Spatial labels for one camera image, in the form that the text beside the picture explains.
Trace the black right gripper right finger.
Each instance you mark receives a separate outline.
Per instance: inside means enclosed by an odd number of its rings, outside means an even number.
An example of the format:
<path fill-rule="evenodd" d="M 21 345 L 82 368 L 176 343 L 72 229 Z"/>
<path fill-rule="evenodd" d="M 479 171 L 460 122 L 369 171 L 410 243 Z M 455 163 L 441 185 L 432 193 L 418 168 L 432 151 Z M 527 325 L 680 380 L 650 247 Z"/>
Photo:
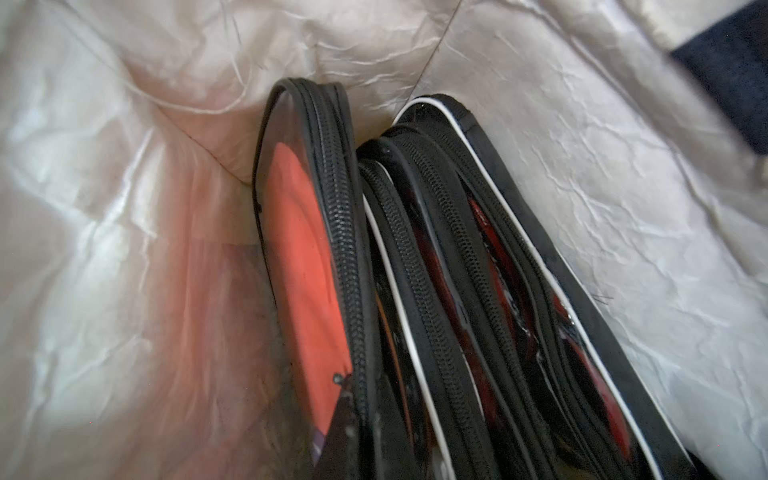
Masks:
<path fill-rule="evenodd" d="M 386 377 L 376 384 L 378 395 L 373 416 L 374 478 L 419 479 L 420 469 L 392 387 Z"/>

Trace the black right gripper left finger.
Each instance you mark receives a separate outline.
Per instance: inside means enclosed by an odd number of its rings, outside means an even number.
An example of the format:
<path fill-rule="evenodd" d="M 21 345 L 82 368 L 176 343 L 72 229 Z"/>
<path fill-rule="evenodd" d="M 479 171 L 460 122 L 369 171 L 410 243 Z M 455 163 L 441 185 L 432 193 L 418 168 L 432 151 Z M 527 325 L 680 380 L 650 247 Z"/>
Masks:
<path fill-rule="evenodd" d="M 355 397 L 350 387 L 343 386 L 312 479 L 362 479 L 366 465 L 361 448 Z"/>

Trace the red paddle case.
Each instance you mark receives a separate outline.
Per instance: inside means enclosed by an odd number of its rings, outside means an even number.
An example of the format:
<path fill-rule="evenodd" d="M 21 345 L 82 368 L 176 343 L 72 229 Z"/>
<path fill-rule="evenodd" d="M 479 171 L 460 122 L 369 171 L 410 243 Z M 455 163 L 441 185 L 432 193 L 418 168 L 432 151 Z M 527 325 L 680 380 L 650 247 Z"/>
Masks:
<path fill-rule="evenodd" d="M 449 127 L 389 129 L 384 142 L 430 226 L 433 277 L 454 288 L 493 398 L 486 420 L 500 465 L 521 479 L 641 479 L 636 436 L 469 149 Z"/>
<path fill-rule="evenodd" d="M 405 207 L 382 165 L 363 160 L 359 169 L 366 214 L 447 477 L 499 479 L 501 472 L 469 368 Z"/>
<path fill-rule="evenodd" d="M 304 78 L 274 85 L 252 195 L 314 466 L 348 386 L 360 422 L 362 479 L 371 479 L 379 335 L 351 113 L 341 85 Z"/>

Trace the cream canvas tote bag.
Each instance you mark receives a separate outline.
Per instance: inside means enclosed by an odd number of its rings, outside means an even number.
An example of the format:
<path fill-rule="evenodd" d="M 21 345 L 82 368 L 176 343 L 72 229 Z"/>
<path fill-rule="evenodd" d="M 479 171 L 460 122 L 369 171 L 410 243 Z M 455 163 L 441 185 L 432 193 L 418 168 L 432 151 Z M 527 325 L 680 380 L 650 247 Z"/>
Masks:
<path fill-rule="evenodd" d="M 744 1 L 5 1 L 1 475 L 307 479 L 253 217 L 264 106 L 464 103 L 686 448 L 767 475 L 767 157 L 679 55 Z"/>

